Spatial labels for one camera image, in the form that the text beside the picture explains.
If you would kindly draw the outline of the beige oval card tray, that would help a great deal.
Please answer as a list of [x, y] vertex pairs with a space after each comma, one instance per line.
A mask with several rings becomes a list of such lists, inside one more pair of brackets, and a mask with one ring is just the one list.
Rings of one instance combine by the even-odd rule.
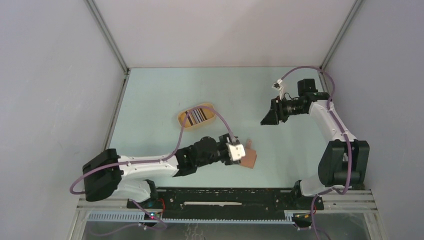
[[185, 131], [193, 131], [205, 127], [216, 119], [215, 113], [211, 110], [215, 109], [212, 103], [204, 102], [198, 105], [198, 107], [201, 106], [202, 108], [196, 108], [191, 112], [188, 109], [183, 110], [177, 115], [177, 120]]

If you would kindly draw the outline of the pink leather card holder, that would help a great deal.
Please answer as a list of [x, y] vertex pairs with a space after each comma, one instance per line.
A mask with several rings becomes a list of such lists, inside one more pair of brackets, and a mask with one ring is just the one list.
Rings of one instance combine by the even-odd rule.
[[252, 149], [252, 140], [247, 139], [243, 147], [245, 156], [241, 158], [240, 165], [245, 168], [253, 169], [257, 159], [257, 152]]

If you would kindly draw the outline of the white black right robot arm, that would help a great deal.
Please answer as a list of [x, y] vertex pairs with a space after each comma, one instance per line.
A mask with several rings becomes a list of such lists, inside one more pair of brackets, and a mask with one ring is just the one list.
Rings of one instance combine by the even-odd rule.
[[358, 140], [345, 126], [337, 114], [330, 94], [318, 91], [313, 78], [297, 83], [297, 97], [285, 92], [283, 80], [275, 81], [272, 88], [279, 95], [270, 101], [270, 109], [261, 120], [262, 126], [276, 126], [285, 123], [290, 116], [309, 115], [318, 126], [327, 146], [319, 161], [317, 173], [298, 180], [291, 194], [291, 204], [304, 209], [311, 197], [330, 191], [340, 194], [352, 185], [364, 182], [370, 145]]

